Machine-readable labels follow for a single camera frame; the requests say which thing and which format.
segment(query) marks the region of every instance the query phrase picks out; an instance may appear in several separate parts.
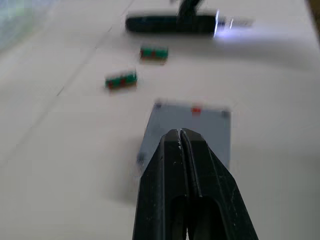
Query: white surface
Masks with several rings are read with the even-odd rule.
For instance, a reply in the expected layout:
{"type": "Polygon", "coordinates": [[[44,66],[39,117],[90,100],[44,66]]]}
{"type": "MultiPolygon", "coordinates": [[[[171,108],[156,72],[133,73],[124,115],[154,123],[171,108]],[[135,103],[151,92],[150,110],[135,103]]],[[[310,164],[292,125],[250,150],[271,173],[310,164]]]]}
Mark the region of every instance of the white surface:
{"type": "Polygon", "coordinates": [[[230,170],[259,239],[318,238],[320,51],[305,3],[202,4],[215,7],[255,25],[216,40],[130,36],[128,11],[174,6],[63,0],[0,55],[1,240],[131,239],[133,166],[157,98],[230,107],[230,170]],[[168,46],[166,65],[140,65],[142,43],[168,46]],[[136,90],[104,90],[128,68],[136,90]]]}

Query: black object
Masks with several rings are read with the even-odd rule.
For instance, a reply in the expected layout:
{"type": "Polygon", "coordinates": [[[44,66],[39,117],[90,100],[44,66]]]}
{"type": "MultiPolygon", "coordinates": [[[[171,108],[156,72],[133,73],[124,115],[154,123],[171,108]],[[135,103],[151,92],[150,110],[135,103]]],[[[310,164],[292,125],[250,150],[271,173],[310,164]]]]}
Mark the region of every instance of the black object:
{"type": "Polygon", "coordinates": [[[152,34],[213,35],[223,21],[212,14],[196,14],[201,0],[184,0],[177,15],[129,16],[125,27],[130,32],[152,34]]]}
{"type": "Polygon", "coordinates": [[[141,180],[133,240],[258,240],[237,184],[202,136],[164,135],[141,180]]]}

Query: white table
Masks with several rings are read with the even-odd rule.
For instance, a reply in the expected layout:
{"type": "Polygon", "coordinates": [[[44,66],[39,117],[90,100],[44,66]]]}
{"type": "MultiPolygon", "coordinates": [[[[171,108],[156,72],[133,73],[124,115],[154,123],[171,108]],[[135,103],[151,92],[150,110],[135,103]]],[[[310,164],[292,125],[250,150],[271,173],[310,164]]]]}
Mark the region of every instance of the white table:
{"type": "Polygon", "coordinates": [[[320,51],[302,0],[215,0],[252,29],[199,37],[124,33],[166,0],[62,0],[46,28],[0,55],[0,239],[129,240],[136,154],[154,100],[232,110],[230,171],[260,240],[317,239],[320,51]],[[140,65],[142,43],[168,46],[140,65]],[[104,76],[136,68],[137,89],[104,76]]]}

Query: small green and red block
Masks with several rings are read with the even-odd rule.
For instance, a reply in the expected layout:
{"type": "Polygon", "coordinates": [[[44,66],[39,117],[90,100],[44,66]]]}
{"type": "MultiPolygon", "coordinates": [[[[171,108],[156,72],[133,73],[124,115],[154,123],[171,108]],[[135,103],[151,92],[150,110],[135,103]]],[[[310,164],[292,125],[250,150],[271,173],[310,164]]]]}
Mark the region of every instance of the small green and red block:
{"type": "Polygon", "coordinates": [[[116,76],[108,76],[105,78],[105,87],[108,89],[118,89],[137,84],[137,73],[130,71],[121,73],[116,76]]]}
{"type": "Polygon", "coordinates": [[[142,46],[140,48],[140,59],[142,61],[153,61],[164,63],[168,59],[168,48],[142,46]]]}

